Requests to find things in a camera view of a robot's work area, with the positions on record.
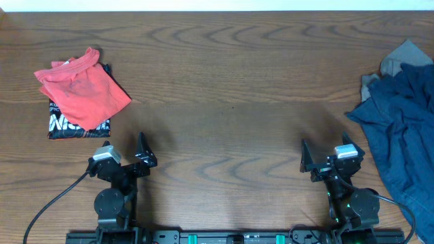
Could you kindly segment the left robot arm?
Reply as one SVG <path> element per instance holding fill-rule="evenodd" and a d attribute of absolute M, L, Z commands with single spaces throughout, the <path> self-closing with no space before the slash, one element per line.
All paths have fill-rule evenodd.
<path fill-rule="evenodd" d="M 86 172 L 91 177 L 109 182 L 94 200 L 98 214 L 97 244 L 151 243 L 149 231 L 136 225 L 137 179 L 148 176 L 150 168 L 157 166 L 157 158 L 143 132 L 138 134 L 135 157 L 138 162 L 121 164 L 121 155 L 110 142 L 104 142 L 88 159 Z"/>

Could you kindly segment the dark blue denim shorts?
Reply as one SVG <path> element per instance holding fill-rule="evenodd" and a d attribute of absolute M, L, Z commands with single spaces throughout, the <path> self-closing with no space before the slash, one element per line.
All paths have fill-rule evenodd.
<path fill-rule="evenodd" d="M 433 242 L 433 65 L 401 65 L 368 85 L 370 97 L 348 113 L 366 135 L 392 198 L 412 213 L 424 243 Z"/>

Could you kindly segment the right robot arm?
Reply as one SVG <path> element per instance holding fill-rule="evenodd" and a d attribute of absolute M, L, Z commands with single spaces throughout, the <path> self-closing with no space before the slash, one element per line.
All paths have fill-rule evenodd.
<path fill-rule="evenodd" d="M 361 169 L 365 152 L 347 133 L 334 154 L 323 163 L 315 163 L 306 140 L 301 142 L 300 172 L 311 174 L 312 182 L 323 182 L 328 191 L 329 213 L 336 225 L 321 234 L 322 243 L 360 243 L 373 235 L 379 223 L 380 203 L 374 190 L 353 186 L 351 177 Z"/>

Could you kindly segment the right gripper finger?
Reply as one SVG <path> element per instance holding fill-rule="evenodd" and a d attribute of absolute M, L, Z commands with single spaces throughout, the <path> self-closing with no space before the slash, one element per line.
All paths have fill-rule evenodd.
<path fill-rule="evenodd" d="M 348 133 L 345 131 L 342 133 L 342 143 L 343 144 L 352 144 L 355 147 L 355 149 L 357 150 L 359 157 L 365 156 L 365 154 L 366 154 L 365 151 L 362 150 L 352 139 L 350 139 Z"/>
<path fill-rule="evenodd" d="M 300 171 L 311 171 L 314 167 L 314 162 L 306 140 L 302 140 L 301 148 L 302 156 L 300 161 Z"/>

